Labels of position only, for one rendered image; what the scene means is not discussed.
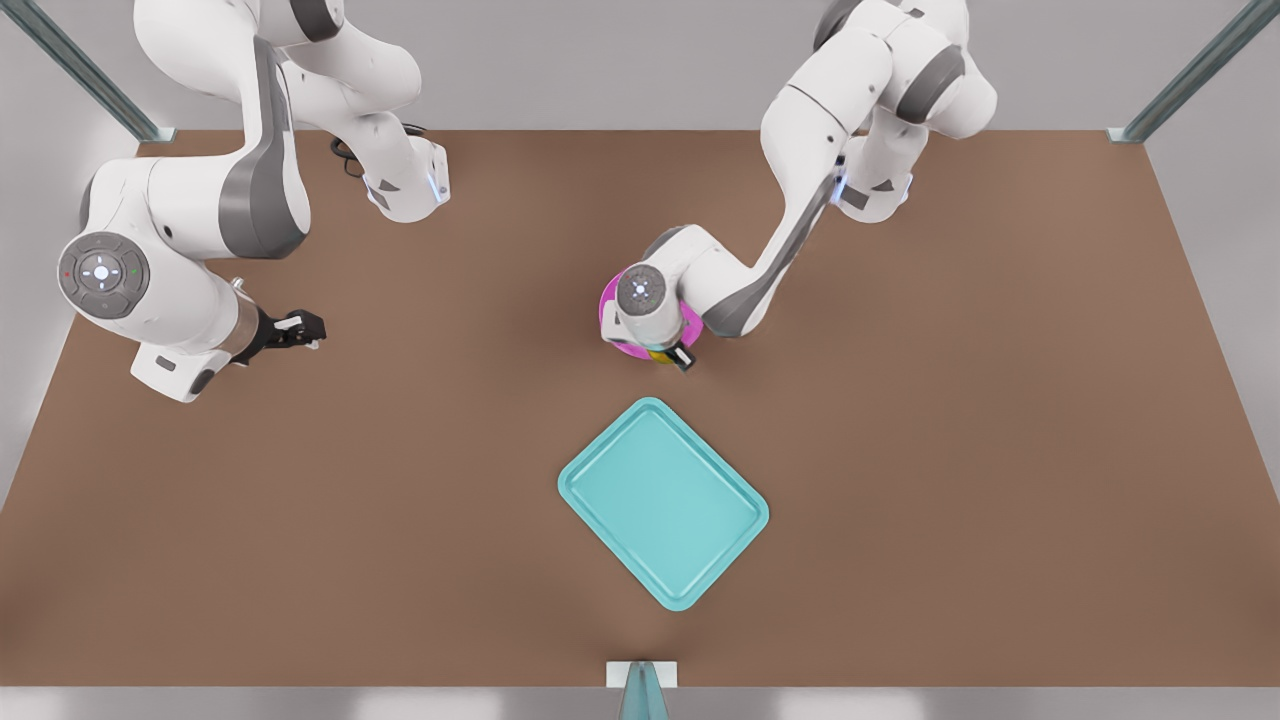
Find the pink plate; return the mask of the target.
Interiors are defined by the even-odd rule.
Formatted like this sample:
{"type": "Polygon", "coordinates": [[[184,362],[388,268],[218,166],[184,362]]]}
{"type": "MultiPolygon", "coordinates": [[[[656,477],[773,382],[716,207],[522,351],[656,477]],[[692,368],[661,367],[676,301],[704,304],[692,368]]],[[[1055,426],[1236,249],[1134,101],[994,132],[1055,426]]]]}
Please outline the pink plate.
{"type": "MultiPolygon", "coordinates": [[[[600,296],[599,304],[598,304],[598,314],[596,314],[602,325],[604,325],[605,314],[608,313],[608,304],[609,302],[614,302],[616,288],[617,288],[617,284],[620,282],[620,278],[621,278],[621,274],[618,274],[614,278],[612,278],[609,281],[609,283],[605,286],[605,288],[602,291],[602,296],[600,296]]],[[[692,346],[692,343],[700,336],[704,324],[701,322],[701,318],[687,304],[681,302],[680,307],[681,307],[681,313],[684,314],[684,319],[685,319],[685,328],[684,328],[684,333],[682,333],[682,341],[687,346],[692,346]]],[[[627,342],[622,342],[622,341],[613,341],[613,340],[608,340],[608,343],[611,343],[613,347],[616,347],[622,354],[628,355],[630,357],[635,357],[635,359],[640,359],[640,360],[652,360],[652,357],[648,355],[648,351],[643,346],[632,345],[632,343],[627,343],[627,342]]]]}

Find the teal tray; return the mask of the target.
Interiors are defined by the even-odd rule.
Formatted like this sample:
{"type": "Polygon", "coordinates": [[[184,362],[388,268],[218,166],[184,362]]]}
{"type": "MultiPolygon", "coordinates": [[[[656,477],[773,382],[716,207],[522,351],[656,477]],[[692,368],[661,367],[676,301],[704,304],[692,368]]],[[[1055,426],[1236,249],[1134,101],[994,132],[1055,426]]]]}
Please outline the teal tray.
{"type": "Polygon", "coordinates": [[[764,497],[657,397],[622,411],[557,489],[672,612],[691,609],[771,519],[764,497]]]}

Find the silver frame post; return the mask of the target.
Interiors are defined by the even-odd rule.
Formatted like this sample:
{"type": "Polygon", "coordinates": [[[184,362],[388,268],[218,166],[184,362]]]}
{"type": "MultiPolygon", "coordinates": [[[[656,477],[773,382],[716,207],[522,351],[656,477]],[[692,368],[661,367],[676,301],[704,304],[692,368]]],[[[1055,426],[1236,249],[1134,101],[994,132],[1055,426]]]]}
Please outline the silver frame post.
{"type": "Polygon", "coordinates": [[[1111,143],[1144,143],[1262,29],[1280,17],[1280,0],[1248,3],[1124,127],[1106,129],[1111,143]]]}
{"type": "Polygon", "coordinates": [[[663,689],[678,685],[676,661],[609,661],[605,687],[621,689],[618,720],[669,720],[663,689]]]}
{"type": "Polygon", "coordinates": [[[140,143],[170,143],[156,126],[35,0],[0,0],[0,10],[140,143]]]}

